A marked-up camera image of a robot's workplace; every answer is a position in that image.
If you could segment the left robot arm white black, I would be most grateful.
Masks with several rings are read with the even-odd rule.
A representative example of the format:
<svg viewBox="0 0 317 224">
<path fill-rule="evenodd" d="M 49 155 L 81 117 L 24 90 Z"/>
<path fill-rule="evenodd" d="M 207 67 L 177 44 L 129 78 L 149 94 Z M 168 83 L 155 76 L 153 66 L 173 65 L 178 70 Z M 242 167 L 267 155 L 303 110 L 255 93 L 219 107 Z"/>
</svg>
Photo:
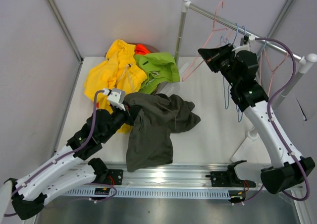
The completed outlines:
<svg viewBox="0 0 317 224">
<path fill-rule="evenodd" d="M 139 106 L 123 103 L 112 113 L 94 109 L 82 128 L 53 157 L 23 178 L 10 178 L 11 204 L 21 220 L 36 216 L 53 199 L 78 186 L 107 181 L 108 169 L 92 156 L 123 125 L 132 125 Z"/>
</svg>

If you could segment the lime green shorts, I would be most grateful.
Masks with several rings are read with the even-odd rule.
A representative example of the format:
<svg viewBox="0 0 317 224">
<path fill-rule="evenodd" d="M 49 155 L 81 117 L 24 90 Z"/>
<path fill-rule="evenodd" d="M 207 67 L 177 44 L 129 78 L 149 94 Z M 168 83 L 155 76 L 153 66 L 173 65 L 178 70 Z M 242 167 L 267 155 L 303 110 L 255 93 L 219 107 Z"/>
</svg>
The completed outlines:
<svg viewBox="0 0 317 224">
<path fill-rule="evenodd" d="M 134 59 L 140 69 L 147 75 L 139 93 L 151 94 L 163 82 L 180 82 L 178 67 L 174 57 L 168 52 L 135 54 Z"/>
</svg>

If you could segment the pink translucent plastic basin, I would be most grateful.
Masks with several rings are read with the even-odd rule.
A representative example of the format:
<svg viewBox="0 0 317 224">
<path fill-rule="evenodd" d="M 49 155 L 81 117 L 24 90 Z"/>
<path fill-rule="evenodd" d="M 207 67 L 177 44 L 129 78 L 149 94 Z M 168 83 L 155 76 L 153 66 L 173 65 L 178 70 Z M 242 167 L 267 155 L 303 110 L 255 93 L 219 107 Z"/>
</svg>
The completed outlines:
<svg viewBox="0 0 317 224">
<path fill-rule="evenodd" d="M 144 46 L 146 46 L 146 48 L 151 52 L 151 53 L 160 53 L 159 51 L 158 51 L 158 49 L 156 49 L 156 48 L 154 48 L 154 47 L 152 47 L 152 46 L 149 46 L 149 45 L 144 45 Z"/>
</svg>

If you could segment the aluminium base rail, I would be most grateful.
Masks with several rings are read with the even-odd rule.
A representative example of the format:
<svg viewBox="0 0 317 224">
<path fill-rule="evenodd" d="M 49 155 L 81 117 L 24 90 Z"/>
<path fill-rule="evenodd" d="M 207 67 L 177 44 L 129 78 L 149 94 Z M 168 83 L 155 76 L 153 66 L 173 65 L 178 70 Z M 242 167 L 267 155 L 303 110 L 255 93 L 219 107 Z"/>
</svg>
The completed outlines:
<svg viewBox="0 0 317 224">
<path fill-rule="evenodd" d="M 122 169 L 122 185 L 90 183 L 73 188 L 60 196 L 142 197 L 185 199 L 243 199 L 261 187 L 255 172 L 244 174 L 239 187 L 212 187 L 205 175 L 211 171 L 228 171 L 227 164 L 175 164 L 128 172 L 125 164 L 110 163 L 109 169 Z"/>
</svg>

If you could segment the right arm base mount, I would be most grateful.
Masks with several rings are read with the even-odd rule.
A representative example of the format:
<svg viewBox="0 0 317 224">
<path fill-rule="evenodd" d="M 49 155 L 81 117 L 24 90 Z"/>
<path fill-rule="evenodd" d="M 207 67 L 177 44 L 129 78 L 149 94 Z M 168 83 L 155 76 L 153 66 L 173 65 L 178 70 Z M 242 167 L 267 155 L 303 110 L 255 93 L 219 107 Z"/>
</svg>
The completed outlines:
<svg viewBox="0 0 317 224">
<path fill-rule="evenodd" d="M 239 187 L 241 184 L 229 171 L 211 171 L 205 178 L 211 181 L 212 187 Z"/>
</svg>

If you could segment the blue hanger yellow shorts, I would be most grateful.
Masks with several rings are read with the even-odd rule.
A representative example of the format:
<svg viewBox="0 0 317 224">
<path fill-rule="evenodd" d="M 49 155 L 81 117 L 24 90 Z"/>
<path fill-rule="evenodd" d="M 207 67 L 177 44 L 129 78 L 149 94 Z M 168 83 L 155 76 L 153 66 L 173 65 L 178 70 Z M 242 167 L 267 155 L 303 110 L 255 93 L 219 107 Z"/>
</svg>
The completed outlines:
<svg viewBox="0 0 317 224">
<path fill-rule="evenodd" d="M 222 44 L 231 44 L 231 45 L 235 46 L 236 38 L 237 38 L 237 35 L 239 33 L 239 24 L 238 23 L 236 23 L 236 27 L 237 28 L 236 28 L 235 36 L 234 36 L 232 41 L 229 41 L 229 37 L 233 33 L 233 31 L 231 31 L 226 37 L 223 35 L 220 37 L 219 42 L 220 42 L 221 46 L 222 46 Z M 224 107 L 227 110 L 229 108 L 229 104 L 230 104 L 230 101 L 229 101 L 230 84 L 227 84 L 225 82 L 224 77 L 222 79 L 223 79 Z"/>
</svg>

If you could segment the white metal clothes rack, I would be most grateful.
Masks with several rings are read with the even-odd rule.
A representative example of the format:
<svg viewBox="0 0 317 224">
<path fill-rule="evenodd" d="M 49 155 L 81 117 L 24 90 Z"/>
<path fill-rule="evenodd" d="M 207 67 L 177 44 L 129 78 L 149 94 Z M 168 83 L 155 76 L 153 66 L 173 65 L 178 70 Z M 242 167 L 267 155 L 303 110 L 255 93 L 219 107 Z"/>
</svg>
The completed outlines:
<svg viewBox="0 0 317 224">
<path fill-rule="evenodd" d="M 191 0 L 182 0 L 182 7 L 181 7 L 181 19 L 179 24 L 179 30 L 178 30 L 178 36 L 177 36 L 177 42 L 176 42 L 176 48 L 175 48 L 175 55 L 174 59 L 175 62 L 178 63 L 179 61 L 179 51 L 181 48 L 181 41 L 183 37 L 183 31 L 184 31 L 184 25 L 185 25 L 185 19 L 187 11 L 191 9 L 209 19 L 212 19 L 214 22 L 218 22 L 222 25 L 224 25 L 227 28 L 230 28 L 232 30 L 235 30 L 236 33 L 240 33 L 243 35 L 243 38 L 241 39 L 241 44 L 247 44 L 250 41 L 254 41 L 260 38 L 260 36 L 256 35 L 253 32 L 250 32 L 245 29 L 243 26 L 238 26 L 238 24 L 234 24 L 224 18 L 217 17 L 215 13 L 208 12 L 196 5 L 194 5 Z M 282 54 L 285 54 L 286 56 L 293 58 L 296 60 L 299 64 L 299 68 L 297 72 L 292 77 L 292 80 L 288 82 L 285 89 L 277 96 L 272 102 L 272 109 L 276 110 L 282 102 L 285 100 L 287 95 L 292 91 L 292 89 L 295 87 L 295 85 L 299 82 L 299 80 L 303 77 L 304 74 L 306 74 L 309 69 L 316 64 L 317 62 L 317 55 L 316 54 L 308 54 L 307 56 L 300 57 L 299 55 L 296 55 L 292 52 L 288 52 L 285 50 L 279 43 L 273 42 L 271 43 L 268 38 L 262 38 L 260 42 L 263 44 L 263 48 L 270 47 Z M 242 160 L 243 158 L 254 158 L 254 155 L 251 155 L 252 151 L 255 151 L 256 148 L 263 148 L 264 144 L 260 140 L 259 134 L 256 131 L 255 128 L 252 128 L 251 130 L 248 130 L 245 134 L 245 139 L 241 143 L 241 145 L 237 148 L 233 156 L 230 158 L 232 162 L 236 162 L 239 160 Z"/>
</svg>

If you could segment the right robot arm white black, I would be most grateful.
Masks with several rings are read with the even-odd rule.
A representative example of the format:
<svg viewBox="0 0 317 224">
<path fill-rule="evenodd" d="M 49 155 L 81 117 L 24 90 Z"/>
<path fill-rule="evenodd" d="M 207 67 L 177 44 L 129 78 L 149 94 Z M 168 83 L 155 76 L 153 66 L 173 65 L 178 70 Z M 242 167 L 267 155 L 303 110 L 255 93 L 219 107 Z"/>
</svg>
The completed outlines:
<svg viewBox="0 0 317 224">
<path fill-rule="evenodd" d="M 306 181 L 315 163 L 292 144 L 271 110 L 266 92 L 256 81 L 259 68 L 256 54 L 248 50 L 236 52 L 231 44 L 201 48 L 198 53 L 212 72 L 220 72 L 231 85 L 233 102 L 253 124 L 270 157 L 270 164 L 233 162 L 228 166 L 227 182 L 237 186 L 250 180 L 277 194 Z"/>
</svg>

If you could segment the pink hanger olive shorts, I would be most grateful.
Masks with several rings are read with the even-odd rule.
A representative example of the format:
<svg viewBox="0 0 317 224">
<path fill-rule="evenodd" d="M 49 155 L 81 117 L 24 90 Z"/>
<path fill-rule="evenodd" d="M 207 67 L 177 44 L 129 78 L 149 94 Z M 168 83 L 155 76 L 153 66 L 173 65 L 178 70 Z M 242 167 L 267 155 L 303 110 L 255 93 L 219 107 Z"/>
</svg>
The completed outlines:
<svg viewBox="0 0 317 224">
<path fill-rule="evenodd" d="M 214 33 L 215 32 L 218 32 L 218 31 L 223 31 L 223 30 L 227 30 L 226 28 L 222 27 L 222 28 L 217 28 L 216 27 L 216 17 L 217 17 L 217 12 L 220 8 L 223 8 L 224 6 L 224 1 L 220 1 L 216 7 L 216 10 L 214 11 L 214 20 L 213 20 L 213 23 L 212 23 L 212 30 L 211 30 L 211 33 L 209 35 L 209 37 L 206 39 L 205 43 L 203 44 L 202 48 L 205 48 L 205 46 L 208 44 L 208 42 L 210 41 L 210 39 L 213 37 Z M 185 70 L 183 76 L 182 76 L 182 82 L 185 82 L 194 72 L 195 70 L 199 67 L 199 65 L 197 65 L 196 67 L 194 67 L 194 65 L 196 64 L 196 61 L 197 59 L 199 58 L 200 56 L 197 55 L 195 57 L 195 59 L 193 60 L 193 62 L 189 65 L 189 67 Z"/>
</svg>

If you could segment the olive grey shorts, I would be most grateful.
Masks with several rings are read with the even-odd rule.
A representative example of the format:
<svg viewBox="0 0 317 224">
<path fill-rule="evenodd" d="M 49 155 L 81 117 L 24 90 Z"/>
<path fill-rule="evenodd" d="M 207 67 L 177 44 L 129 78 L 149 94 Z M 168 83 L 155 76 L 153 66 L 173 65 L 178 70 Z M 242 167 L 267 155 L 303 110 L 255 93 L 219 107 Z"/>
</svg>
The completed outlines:
<svg viewBox="0 0 317 224">
<path fill-rule="evenodd" d="M 141 108 L 128 139 L 128 172 L 171 164 L 171 134 L 187 132 L 201 121 L 193 112 L 195 104 L 179 95 L 133 93 L 127 95 L 125 101 Z"/>
</svg>

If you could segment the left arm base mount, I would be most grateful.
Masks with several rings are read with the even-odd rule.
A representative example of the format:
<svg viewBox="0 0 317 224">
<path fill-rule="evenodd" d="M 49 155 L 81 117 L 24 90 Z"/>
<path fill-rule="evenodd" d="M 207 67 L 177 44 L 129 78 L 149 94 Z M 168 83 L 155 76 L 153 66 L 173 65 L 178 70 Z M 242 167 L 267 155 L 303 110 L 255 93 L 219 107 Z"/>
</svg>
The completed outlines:
<svg viewBox="0 0 317 224">
<path fill-rule="evenodd" d="M 102 177 L 97 183 L 121 186 L 123 181 L 123 173 L 124 171 L 122 169 L 109 169 L 107 175 Z"/>
</svg>

